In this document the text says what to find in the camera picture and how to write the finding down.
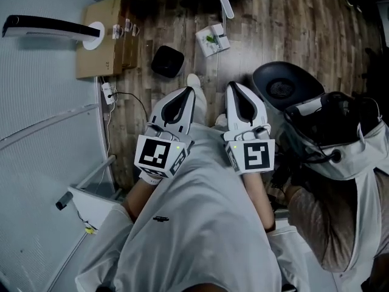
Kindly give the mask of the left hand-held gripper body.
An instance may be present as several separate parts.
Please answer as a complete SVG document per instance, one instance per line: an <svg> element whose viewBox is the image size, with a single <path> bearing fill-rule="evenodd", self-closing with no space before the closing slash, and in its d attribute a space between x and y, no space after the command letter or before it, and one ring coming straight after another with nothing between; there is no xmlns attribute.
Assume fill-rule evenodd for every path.
<svg viewBox="0 0 389 292"><path fill-rule="evenodd" d="M172 178L194 143L187 134L173 134L149 123L138 137L134 165L151 176Z"/></svg>

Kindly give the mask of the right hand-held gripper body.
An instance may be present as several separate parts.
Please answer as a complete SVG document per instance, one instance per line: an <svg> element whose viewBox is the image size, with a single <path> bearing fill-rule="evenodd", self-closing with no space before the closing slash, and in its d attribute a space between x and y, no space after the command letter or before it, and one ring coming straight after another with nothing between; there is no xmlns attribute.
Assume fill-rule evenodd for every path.
<svg viewBox="0 0 389 292"><path fill-rule="evenodd" d="M270 125L265 124L251 130L240 129L223 134L225 151L238 175L274 169L275 140L270 138L269 129Z"/></svg>

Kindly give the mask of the black round bin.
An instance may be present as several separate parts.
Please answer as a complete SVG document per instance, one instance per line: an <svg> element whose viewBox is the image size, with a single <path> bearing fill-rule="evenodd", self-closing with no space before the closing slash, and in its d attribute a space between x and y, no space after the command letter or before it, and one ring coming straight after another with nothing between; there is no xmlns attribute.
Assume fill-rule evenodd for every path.
<svg viewBox="0 0 389 292"><path fill-rule="evenodd" d="M151 62L151 69L166 78L175 78L183 66L184 59L182 52L169 46L161 46Z"/></svg>

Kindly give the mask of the person's right forearm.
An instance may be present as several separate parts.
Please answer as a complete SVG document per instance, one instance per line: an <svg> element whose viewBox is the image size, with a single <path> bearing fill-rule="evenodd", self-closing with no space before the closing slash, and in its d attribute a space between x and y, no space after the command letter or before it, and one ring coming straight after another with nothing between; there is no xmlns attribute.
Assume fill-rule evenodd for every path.
<svg viewBox="0 0 389 292"><path fill-rule="evenodd" d="M243 174L243 182L246 192L263 224L264 230L266 233L274 231L276 227L274 212L264 188L261 175L259 173L245 173Z"/></svg>

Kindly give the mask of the person's left forearm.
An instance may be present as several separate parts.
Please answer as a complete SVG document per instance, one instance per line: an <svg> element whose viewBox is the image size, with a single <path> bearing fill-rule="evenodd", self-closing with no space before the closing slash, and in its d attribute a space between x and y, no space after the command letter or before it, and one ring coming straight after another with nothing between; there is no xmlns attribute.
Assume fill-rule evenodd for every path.
<svg viewBox="0 0 389 292"><path fill-rule="evenodd" d="M157 185L152 185L139 179L134 187L128 192L122 206L134 223L139 217L141 211L145 207L150 196L154 192Z"/></svg>

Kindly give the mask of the person's pale trousers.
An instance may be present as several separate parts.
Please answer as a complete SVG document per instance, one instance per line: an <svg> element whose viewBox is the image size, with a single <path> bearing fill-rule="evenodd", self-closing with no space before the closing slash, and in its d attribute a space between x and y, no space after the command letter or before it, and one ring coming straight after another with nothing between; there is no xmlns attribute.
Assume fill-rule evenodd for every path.
<svg viewBox="0 0 389 292"><path fill-rule="evenodd" d="M198 85L188 85L193 88L195 93L195 103L193 111L193 123L198 123L201 125L206 125L207 117L207 99L202 88Z"/></svg>

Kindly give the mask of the white wristband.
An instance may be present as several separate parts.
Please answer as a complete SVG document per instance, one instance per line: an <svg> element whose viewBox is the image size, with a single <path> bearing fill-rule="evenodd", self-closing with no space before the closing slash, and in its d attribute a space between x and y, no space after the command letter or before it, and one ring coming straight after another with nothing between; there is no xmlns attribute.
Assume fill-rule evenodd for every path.
<svg viewBox="0 0 389 292"><path fill-rule="evenodd" d="M162 178L153 178L151 175L144 171L140 173L139 178L152 186L157 186L162 180Z"/></svg>

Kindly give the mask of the black office chair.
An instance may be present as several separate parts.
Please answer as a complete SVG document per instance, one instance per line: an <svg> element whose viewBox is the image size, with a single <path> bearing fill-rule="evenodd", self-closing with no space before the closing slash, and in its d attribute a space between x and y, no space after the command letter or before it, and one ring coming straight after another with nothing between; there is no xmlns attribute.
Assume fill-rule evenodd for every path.
<svg viewBox="0 0 389 292"><path fill-rule="evenodd" d="M258 67L252 74L252 82L260 98L280 112L325 93L315 77L285 61L273 61Z"/></svg>

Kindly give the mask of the white power strip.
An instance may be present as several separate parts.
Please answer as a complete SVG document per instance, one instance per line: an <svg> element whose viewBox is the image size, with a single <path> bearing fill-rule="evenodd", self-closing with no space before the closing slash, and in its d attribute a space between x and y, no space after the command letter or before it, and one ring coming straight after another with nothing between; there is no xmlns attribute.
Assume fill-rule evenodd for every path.
<svg viewBox="0 0 389 292"><path fill-rule="evenodd" d="M110 82L104 82L101 85L101 89L107 105L113 105L116 103L117 97L117 88L116 85L111 84Z"/></svg>

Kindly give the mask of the brown cardboard box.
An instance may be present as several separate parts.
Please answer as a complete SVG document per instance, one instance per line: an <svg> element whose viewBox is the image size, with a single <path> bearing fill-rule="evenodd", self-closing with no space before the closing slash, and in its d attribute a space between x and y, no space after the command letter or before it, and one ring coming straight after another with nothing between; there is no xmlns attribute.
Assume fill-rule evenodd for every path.
<svg viewBox="0 0 389 292"><path fill-rule="evenodd" d="M77 79L118 75L123 69L125 15L128 0L102 0L83 11L83 24L102 31L102 38L79 44L76 50Z"/></svg>
<svg viewBox="0 0 389 292"><path fill-rule="evenodd" d="M139 35L140 35L140 29L142 26L140 23L140 19L138 17L139 7L140 7L139 0L130 0L129 13L131 15L130 20L133 24L133 27L132 27L132 30L130 33L130 35L131 35L130 68L137 67L138 49L139 49Z"/></svg>
<svg viewBox="0 0 389 292"><path fill-rule="evenodd" d="M124 18L123 28L124 28L124 42L123 42L123 61L124 66L131 65L131 51L132 51L132 34L133 34L133 16L130 11L131 0L122 1L122 16Z"/></svg>

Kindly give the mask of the person's white t-shirt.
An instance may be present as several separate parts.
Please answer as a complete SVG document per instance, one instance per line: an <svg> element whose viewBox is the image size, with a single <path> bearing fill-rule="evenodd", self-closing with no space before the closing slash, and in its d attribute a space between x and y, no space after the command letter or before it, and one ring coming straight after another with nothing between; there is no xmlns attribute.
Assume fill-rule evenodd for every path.
<svg viewBox="0 0 389 292"><path fill-rule="evenodd" d="M221 131L195 123L188 158L155 188L133 223L122 205L94 237L78 292L310 292L294 228L266 233Z"/></svg>

